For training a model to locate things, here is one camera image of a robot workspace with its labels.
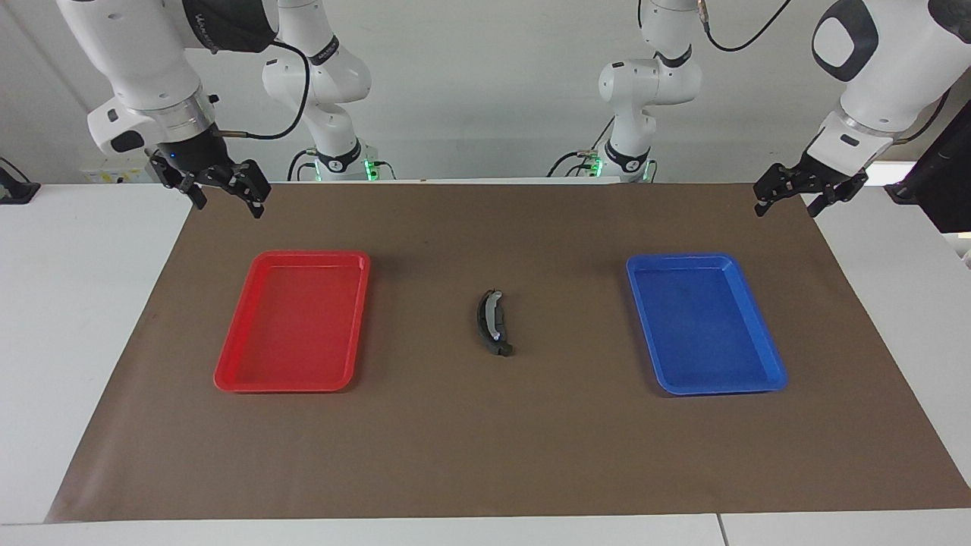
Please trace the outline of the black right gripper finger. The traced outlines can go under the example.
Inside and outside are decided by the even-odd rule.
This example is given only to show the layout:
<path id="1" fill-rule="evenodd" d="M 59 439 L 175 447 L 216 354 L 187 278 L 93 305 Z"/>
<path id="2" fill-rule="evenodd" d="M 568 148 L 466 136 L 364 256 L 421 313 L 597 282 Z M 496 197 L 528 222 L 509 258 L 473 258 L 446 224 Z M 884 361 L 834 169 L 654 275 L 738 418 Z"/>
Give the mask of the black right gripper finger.
<path id="1" fill-rule="evenodd" d="M 177 190 L 184 194 L 197 210 L 205 208 L 208 199 L 202 187 L 194 180 L 192 175 L 184 175 L 178 169 L 170 166 L 165 158 L 152 158 L 152 170 L 159 178 L 160 184 L 166 189 Z"/>
<path id="2" fill-rule="evenodd" d="M 256 220 L 262 218 L 265 200 L 272 186 L 256 160 L 247 159 L 232 165 L 215 166 L 216 186 L 221 187 L 229 196 L 235 196 L 246 204 L 247 210 Z"/>

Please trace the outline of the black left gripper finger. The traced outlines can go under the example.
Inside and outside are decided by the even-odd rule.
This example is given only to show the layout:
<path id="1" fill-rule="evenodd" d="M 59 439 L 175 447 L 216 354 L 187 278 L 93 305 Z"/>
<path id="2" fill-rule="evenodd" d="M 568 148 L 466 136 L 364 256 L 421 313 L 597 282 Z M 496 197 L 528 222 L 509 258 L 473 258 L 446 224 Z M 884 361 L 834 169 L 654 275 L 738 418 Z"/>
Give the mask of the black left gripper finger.
<path id="1" fill-rule="evenodd" d="M 781 163 L 774 163 L 753 184 L 755 193 L 756 217 L 762 218 L 777 202 L 798 196 L 800 190 L 801 173 L 796 168 L 787 168 Z"/>
<path id="2" fill-rule="evenodd" d="M 857 173 L 849 179 L 839 183 L 826 183 L 822 192 L 807 206 L 810 217 L 816 218 L 829 206 L 839 202 L 849 202 L 864 188 L 869 176 L 867 173 Z"/>

